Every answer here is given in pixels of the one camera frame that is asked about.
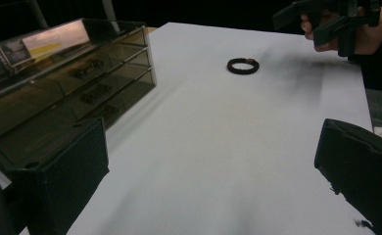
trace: glass display case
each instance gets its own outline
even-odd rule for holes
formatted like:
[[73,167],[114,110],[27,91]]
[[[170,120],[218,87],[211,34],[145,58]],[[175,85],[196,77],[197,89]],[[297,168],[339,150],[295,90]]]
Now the glass display case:
[[109,128],[156,86],[146,25],[80,19],[0,42],[0,169],[34,154],[75,123]]

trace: hand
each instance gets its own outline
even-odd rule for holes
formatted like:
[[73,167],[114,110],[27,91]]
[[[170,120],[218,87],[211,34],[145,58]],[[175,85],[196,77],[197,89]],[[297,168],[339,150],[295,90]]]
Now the hand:
[[[363,8],[358,9],[358,14],[363,15]],[[326,24],[336,18],[339,15],[336,13],[331,13],[329,11],[323,11],[321,14],[320,24]],[[313,40],[313,31],[310,24],[310,19],[308,15],[301,15],[301,28],[305,32],[305,38],[308,40]],[[379,24],[376,27],[370,27],[368,24],[360,25],[357,28],[356,34],[356,55],[372,55],[382,44],[382,7],[380,12]],[[338,51],[338,38],[333,39],[332,41],[314,47],[315,51]]]

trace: dark background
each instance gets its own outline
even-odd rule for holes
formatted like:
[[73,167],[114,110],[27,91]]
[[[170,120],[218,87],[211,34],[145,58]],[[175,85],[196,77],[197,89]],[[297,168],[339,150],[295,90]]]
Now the dark background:
[[[168,22],[274,31],[272,16],[291,0],[219,3],[113,0],[116,19],[159,27]],[[102,0],[38,0],[48,26],[79,18],[106,19]],[[280,32],[301,34],[300,20]],[[25,0],[0,0],[0,41],[42,29]]]

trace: black rubber ring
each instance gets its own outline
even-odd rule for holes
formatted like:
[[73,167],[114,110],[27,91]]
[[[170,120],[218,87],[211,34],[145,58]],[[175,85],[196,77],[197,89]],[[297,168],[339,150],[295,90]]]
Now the black rubber ring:
[[[241,69],[236,69],[233,67],[234,64],[248,64],[253,66],[251,69],[248,70],[241,70]],[[255,73],[259,69],[260,65],[255,59],[246,59],[246,58],[236,58],[232,59],[227,63],[227,69],[233,73],[236,74],[252,74]]]

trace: white tabletop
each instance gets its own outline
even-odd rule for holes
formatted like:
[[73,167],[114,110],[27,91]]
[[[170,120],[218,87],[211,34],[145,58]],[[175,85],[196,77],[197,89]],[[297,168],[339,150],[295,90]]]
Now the white tabletop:
[[[110,173],[72,235],[362,235],[313,167],[323,121],[371,129],[360,69],[302,35],[168,23],[158,85],[107,131]],[[226,69],[256,59],[251,75]]]

